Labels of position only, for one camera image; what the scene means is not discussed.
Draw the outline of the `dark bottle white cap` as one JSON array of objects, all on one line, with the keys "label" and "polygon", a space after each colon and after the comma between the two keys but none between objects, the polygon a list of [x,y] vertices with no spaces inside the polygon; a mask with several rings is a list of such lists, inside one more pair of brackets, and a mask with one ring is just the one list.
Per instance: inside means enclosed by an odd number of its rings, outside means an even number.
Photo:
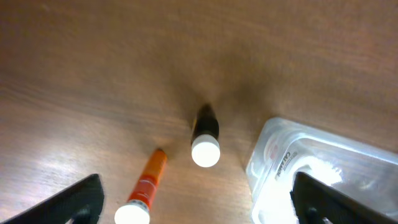
[{"label": "dark bottle white cap", "polygon": [[210,104],[204,104],[193,121],[191,155],[195,164],[208,168],[219,161],[219,135],[220,127],[215,112]]}]

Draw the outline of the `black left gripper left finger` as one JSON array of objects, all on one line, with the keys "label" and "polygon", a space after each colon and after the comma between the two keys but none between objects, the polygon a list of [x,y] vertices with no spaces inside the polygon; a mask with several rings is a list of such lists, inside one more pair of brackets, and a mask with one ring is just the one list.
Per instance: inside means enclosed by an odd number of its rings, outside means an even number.
[{"label": "black left gripper left finger", "polygon": [[98,174],[91,174],[52,197],[8,219],[5,224],[92,223],[100,219],[104,190]]}]

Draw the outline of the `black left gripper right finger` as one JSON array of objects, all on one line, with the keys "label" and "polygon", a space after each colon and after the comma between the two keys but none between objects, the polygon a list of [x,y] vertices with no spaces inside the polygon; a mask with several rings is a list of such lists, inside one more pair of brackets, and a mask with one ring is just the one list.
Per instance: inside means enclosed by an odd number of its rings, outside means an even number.
[{"label": "black left gripper right finger", "polygon": [[290,197],[300,224],[397,224],[304,172],[296,174]]}]

